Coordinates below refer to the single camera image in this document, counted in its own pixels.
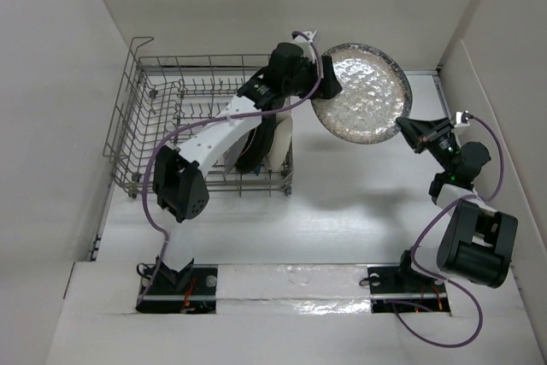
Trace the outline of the speckled beige round plate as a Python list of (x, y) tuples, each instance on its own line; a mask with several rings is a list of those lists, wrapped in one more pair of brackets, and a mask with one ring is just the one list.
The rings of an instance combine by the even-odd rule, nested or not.
[(397, 135), (396, 119), (409, 116), (413, 95), (394, 59), (376, 47), (356, 43), (334, 46), (324, 56), (332, 61), (341, 91), (312, 100), (322, 126), (353, 144), (378, 144)]

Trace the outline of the cream divided plate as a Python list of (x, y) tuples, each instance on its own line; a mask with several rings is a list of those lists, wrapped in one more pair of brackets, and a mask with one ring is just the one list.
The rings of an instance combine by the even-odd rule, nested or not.
[(291, 145), (293, 120), (291, 110), (283, 111), (276, 115), (273, 142), (269, 152), (264, 158), (266, 167), (277, 172), (281, 169), (287, 152)]

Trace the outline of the grey plate with gold tree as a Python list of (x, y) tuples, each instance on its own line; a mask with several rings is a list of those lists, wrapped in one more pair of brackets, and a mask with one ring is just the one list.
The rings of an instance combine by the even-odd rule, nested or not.
[(239, 156), (241, 149), (235, 144), (224, 153), (224, 173), (230, 173), (234, 168)]

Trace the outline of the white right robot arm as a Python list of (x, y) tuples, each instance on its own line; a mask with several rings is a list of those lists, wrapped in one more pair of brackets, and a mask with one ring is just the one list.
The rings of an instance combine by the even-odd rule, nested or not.
[[(475, 190), (474, 181), (491, 161), (487, 147), (478, 141), (458, 144), (456, 133), (478, 122), (492, 137), (499, 158), (499, 177), (486, 198)], [(423, 121), (399, 117), (396, 123), (414, 153), (429, 152), (442, 168), (434, 175), (428, 194), (450, 222), (438, 247), (437, 268), (470, 282), (498, 288), (511, 263), (518, 219), (489, 205), (501, 191), (505, 163), (499, 137), (482, 119), (467, 111), (456, 118)]]

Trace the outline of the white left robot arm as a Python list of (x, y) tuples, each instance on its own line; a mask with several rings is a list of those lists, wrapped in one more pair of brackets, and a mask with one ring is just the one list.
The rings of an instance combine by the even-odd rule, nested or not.
[(216, 117), (183, 126), (155, 147), (144, 173), (143, 192), (153, 191), (158, 206), (176, 222), (197, 217), (208, 204), (205, 178), (221, 155), (231, 151), (244, 161), (246, 173), (262, 164), (283, 136), (279, 127), (291, 111), (309, 99), (334, 97), (341, 91), (332, 61), (317, 50), (312, 32), (295, 31), (238, 88)]

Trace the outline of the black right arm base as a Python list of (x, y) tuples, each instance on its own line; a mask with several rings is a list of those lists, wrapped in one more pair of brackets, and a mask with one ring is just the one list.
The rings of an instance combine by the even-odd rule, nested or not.
[(359, 285), (369, 289), (374, 314), (450, 312), (444, 283), (415, 271), (410, 250), (402, 253), (399, 263), (369, 265)]

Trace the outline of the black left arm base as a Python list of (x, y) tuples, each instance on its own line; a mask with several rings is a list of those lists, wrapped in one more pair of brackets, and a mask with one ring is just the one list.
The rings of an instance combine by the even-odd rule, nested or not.
[(139, 264), (140, 288), (136, 310), (141, 314), (214, 314), (216, 311), (217, 265), (195, 264), (191, 261), (176, 271), (161, 263)]

